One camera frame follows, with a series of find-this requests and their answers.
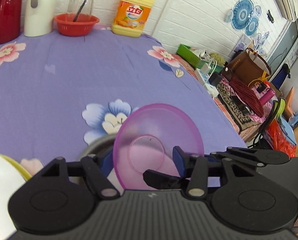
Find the stainless steel bowl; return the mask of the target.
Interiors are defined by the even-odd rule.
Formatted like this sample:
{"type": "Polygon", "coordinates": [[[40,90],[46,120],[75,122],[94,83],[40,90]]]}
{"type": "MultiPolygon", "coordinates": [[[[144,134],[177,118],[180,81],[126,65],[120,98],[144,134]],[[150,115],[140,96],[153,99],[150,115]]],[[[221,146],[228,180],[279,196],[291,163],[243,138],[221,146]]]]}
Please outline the stainless steel bowl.
{"type": "Polygon", "coordinates": [[[79,155],[78,160],[88,155],[100,155],[113,149],[116,134],[105,135],[93,141],[79,155]]]}

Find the translucent purple plastic bowl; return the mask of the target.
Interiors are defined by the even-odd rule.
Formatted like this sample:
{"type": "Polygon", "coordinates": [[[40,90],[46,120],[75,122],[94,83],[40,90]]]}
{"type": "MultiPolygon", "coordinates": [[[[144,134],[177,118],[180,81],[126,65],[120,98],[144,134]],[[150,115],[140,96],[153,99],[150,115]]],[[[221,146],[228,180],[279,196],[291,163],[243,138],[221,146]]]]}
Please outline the translucent purple plastic bowl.
{"type": "Polygon", "coordinates": [[[116,176],[125,190],[151,190],[144,179],[146,170],[171,176],[179,172],[173,162],[173,148],[204,155],[199,129],[182,110],[163,103],[139,108],[119,129],[113,147],[116,176]]]}

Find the yellow rimmed white bowl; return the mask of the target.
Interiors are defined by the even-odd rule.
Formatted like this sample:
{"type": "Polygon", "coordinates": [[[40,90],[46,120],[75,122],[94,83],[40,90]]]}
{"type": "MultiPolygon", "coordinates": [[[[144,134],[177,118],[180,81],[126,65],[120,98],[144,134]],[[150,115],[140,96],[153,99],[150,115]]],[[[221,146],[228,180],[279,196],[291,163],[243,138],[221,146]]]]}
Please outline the yellow rimmed white bowl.
{"type": "Polygon", "coordinates": [[[0,239],[7,239],[16,230],[8,212],[9,199],[31,177],[14,159],[0,154],[0,239]]]}

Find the purple floral tablecloth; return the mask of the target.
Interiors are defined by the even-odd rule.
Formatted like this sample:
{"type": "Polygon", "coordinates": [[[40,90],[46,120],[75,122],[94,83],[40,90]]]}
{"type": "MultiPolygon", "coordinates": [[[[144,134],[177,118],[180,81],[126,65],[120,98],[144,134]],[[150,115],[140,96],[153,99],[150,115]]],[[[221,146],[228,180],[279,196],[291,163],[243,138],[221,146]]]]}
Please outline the purple floral tablecloth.
{"type": "Polygon", "coordinates": [[[0,44],[0,161],[75,160],[154,103],[186,113],[206,154],[243,147],[207,90],[180,64],[156,56],[162,49],[153,37],[108,30],[81,37],[21,35],[0,44]]]}

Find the white power strip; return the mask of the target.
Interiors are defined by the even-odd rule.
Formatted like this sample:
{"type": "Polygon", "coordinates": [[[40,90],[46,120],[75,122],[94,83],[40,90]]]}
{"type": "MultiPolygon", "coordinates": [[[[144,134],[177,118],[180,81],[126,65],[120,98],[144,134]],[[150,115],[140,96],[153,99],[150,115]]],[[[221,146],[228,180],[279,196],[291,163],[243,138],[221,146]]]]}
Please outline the white power strip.
{"type": "Polygon", "coordinates": [[[208,94],[212,98],[216,98],[219,95],[219,92],[216,89],[216,87],[209,83],[209,76],[205,75],[201,71],[201,69],[197,68],[194,71],[194,74],[195,74],[195,77],[197,78],[197,80],[199,81],[199,83],[207,90],[208,94]]]}

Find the brown paper bag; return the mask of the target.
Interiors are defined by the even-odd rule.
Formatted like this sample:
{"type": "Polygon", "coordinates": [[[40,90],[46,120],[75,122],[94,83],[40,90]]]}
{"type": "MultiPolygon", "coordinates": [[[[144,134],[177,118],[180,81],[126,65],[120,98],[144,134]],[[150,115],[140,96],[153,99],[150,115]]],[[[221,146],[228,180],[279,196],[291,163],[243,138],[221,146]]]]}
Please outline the brown paper bag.
{"type": "Polygon", "coordinates": [[[272,75],[272,70],[267,62],[253,49],[246,48],[236,56],[227,67],[233,76],[245,85],[256,80],[267,80],[272,75]]]}

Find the green cardboard box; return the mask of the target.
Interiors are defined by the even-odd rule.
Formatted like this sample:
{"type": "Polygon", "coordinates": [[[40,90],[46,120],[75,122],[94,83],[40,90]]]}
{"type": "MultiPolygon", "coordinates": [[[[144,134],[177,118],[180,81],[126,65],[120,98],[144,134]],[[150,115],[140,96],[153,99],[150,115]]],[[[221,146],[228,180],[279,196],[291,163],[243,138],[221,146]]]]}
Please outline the green cardboard box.
{"type": "Polygon", "coordinates": [[[193,47],[180,44],[176,53],[187,61],[193,68],[201,68],[206,62],[205,49],[195,49],[193,47]]]}

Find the red plastic basin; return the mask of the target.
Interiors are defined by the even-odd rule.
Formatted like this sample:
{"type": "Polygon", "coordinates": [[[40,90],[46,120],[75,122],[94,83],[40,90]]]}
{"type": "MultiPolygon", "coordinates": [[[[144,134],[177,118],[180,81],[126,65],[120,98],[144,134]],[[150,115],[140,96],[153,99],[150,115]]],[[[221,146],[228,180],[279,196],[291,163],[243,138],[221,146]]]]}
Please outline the red plastic basin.
{"type": "Polygon", "coordinates": [[[100,19],[93,15],[80,14],[76,22],[74,15],[60,14],[54,17],[58,32],[64,36],[79,37],[88,35],[100,19]]]}

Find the yellow detergent bottle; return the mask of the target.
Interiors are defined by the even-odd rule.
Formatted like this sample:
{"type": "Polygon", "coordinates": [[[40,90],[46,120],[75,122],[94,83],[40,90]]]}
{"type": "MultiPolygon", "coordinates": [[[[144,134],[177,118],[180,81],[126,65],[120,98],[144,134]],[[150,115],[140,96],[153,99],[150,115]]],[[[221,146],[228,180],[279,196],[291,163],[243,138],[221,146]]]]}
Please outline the yellow detergent bottle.
{"type": "Polygon", "coordinates": [[[111,30],[114,34],[139,37],[155,0],[120,0],[111,30]]]}

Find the white thermos jug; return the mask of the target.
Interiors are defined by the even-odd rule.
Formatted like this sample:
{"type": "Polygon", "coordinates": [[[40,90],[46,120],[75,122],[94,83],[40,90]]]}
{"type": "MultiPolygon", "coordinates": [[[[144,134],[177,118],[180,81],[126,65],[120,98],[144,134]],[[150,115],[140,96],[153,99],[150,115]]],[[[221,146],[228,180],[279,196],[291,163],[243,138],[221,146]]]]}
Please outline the white thermos jug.
{"type": "Polygon", "coordinates": [[[56,0],[28,0],[24,18],[24,35],[38,37],[51,33],[56,0]]]}

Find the blue decorative wall plate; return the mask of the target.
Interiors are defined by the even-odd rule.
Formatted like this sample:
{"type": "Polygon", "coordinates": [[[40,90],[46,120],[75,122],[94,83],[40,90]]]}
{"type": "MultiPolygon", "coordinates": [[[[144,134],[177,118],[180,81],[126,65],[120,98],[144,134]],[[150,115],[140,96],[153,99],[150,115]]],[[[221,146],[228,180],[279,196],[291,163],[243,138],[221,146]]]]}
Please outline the blue decorative wall plate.
{"type": "Polygon", "coordinates": [[[251,0],[239,0],[232,9],[232,27],[235,30],[245,29],[252,20],[254,4],[251,0]]]}

